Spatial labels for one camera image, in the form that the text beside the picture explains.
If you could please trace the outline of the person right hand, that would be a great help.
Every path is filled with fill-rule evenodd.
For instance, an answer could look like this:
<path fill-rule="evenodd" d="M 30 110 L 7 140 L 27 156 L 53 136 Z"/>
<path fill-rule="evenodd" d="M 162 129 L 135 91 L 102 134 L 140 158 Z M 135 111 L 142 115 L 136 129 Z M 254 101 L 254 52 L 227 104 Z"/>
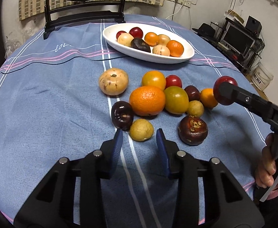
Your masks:
<path fill-rule="evenodd" d="M 273 175 L 275 174 L 277 167 L 275 160 L 271 155 L 272 140 L 273 133 L 270 133 L 265 139 L 266 146 L 262 150 L 261 160 L 255 171 L 256 184 L 262 188 L 271 187 L 274 184 Z"/>

